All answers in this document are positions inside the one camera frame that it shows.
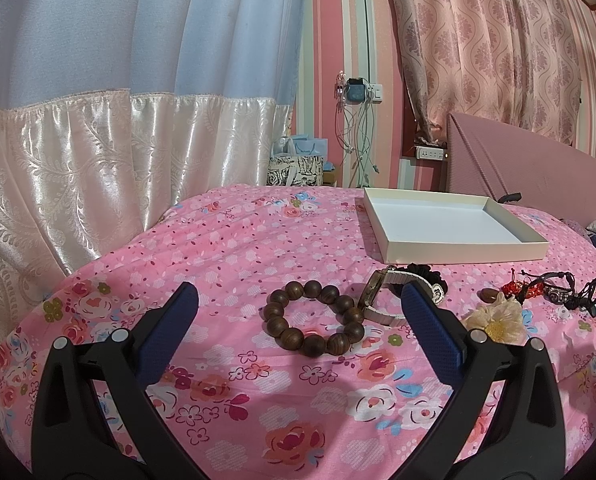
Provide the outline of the black white patterned bag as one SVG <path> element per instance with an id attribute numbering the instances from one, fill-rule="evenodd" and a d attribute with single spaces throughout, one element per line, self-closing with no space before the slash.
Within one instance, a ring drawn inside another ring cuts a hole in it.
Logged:
<path id="1" fill-rule="evenodd" d="M 324 158 L 320 155 L 278 155 L 270 158 L 267 185 L 321 186 Z"/>

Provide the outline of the white power strip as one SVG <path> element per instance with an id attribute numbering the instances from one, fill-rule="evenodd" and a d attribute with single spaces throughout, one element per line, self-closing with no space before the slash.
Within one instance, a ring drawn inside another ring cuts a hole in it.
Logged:
<path id="1" fill-rule="evenodd" d="M 438 146 L 417 145 L 415 156 L 419 160 L 443 162 L 447 158 L 446 150 Z"/>

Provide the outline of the light blue paper bag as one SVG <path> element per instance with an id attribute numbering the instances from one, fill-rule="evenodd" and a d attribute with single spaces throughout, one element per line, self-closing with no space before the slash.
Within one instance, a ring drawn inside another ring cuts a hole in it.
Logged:
<path id="1" fill-rule="evenodd" d="M 326 139 L 312 136 L 281 136 L 272 144 L 271 155 L 321 156 L 327 159 L 328 144 Z"/>

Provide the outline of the white shallow cardboard tray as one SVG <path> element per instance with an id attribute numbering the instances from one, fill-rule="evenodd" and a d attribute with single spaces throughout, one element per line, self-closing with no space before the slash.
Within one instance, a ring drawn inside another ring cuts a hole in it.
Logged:
<path id="1" fill-rule="evenodd" d="M 486 196 L 366 188 L 364 208 L 384 263 L 541 260 L 548 240 Z"/>

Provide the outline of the pink patterned curtain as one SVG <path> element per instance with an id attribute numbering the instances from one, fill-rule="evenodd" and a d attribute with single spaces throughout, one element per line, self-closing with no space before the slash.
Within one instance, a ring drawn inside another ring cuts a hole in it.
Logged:
<path id="1" fill-rule="evenodd" d="M 564 0 L 392 0 L 403 79 L 423 142 L 464 113 L 574 140 L 581 76 Z"/>

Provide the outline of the white strap wristwatch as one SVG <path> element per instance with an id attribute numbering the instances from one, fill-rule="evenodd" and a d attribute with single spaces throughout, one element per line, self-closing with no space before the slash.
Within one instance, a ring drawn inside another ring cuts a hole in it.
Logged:
<path id="1" fill-rule="evenodd" d="M 377 296 L 383 289 L 389 289 L 394 295 L 399 296 L 405 285 L 416 283 L 413 281 L 413 275 L 405 272 L 405 268 L 406 266 L 393 266 L 391 264 L 382 270 L 373 272 L 370 279 L 365 284 L 358 301 L 358 307 L 362 311 L 363 317 L 366 320 L 391 328 L 401 327 L 408 324 L 403 314 L 390 314 L 378 310 L 374 306 Z"/>

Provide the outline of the blue device on wall socket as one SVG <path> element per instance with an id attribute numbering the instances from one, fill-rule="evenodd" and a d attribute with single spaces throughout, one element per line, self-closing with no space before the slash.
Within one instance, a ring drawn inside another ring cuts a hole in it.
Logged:
<path id="1" fill-rule="evenodd" d="M 383 102 L 383 86 L 363 78 L 348 78 L 345 84 L 345 99 L 351 104 Z"/>

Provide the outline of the pink headboard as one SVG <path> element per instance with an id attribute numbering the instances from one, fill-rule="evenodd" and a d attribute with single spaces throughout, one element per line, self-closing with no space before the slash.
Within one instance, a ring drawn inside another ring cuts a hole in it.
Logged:
<path id="1" fill-rule="evenodd" d="M 448 191 L 498 200 L 586 226 L 596 220 L 596 159 L 537 133 L 462 113 L 447 117 Z"/>

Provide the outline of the pink floral bedsheet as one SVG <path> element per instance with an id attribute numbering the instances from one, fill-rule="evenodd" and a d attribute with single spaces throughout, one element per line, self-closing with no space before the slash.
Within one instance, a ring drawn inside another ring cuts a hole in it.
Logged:
<path id="1" fill-rule="evenodd" d="M 543 211 L 503 206 L 548 240 L 539 261 L 433 266 L 440 307 L 463 323 L 511 270 L 596 278 L 596 249 Z M 233 186 L 170 208 L 127 245 L 74 271 L 0 344 L 0 429 L 31 465 L 34 404 L 52 342 L 130 330 L 183 282 L 199 309 L 147 395 L 211 479 L 387 479 L 451 388 L 409 324 L 360 316 L 384 266 L 362 192 Z M 571 467 L 596 438 L 596 317 L 543 296 L 522 304 L 527 338 L 553 363 Z"/>

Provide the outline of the black scrunchie with silver charm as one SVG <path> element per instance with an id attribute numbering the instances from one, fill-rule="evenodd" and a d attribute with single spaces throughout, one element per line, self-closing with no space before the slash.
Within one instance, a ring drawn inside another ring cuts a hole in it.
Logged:
<path id="1" fill-rule="evenodd" d="M 420 284 L 435 304 L 443 302 L 448 292 L 448 284 L 439 271 L 432 270 L 428 264 L 417 263 L 410 263 L 404 270 L 413 275 L 413 281 Z"/>

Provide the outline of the cream fabric flower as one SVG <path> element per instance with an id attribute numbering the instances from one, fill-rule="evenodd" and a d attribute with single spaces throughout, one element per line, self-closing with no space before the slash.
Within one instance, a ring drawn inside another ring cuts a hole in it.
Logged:
<path id="1" fill-rule="evenodd" d="M 522 344 L 526 338 L 522 322 L 522 305 L 514 296 L 507 298 L 503 292 L 496 295 L 492 304 L 481 304 L 463 320 L 466 330 L 482 330 L 499 344 Z"/>

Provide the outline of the cream satin curtain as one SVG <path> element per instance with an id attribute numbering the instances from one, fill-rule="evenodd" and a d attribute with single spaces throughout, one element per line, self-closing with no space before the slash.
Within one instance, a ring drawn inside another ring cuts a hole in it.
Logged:
<path id="1" fill-rule="evenodd" d="M 304 0 L 0 0 L 0 343 L 68 274 L 266 180 Z"/>

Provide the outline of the red knot charm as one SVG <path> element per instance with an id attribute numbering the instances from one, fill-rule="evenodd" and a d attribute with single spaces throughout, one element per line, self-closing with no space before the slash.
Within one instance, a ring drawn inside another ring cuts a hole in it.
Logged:
<path id="1" fill-rule="evenodd" d="M 540 275 L 529 274 L 526 271 L 517 273 L 511 270 L 511 281 L 501 287 L 501 292 L 507 299 L 514 297 L 520 304 L 525 300 L 543 295 L 544 279 Z"/>

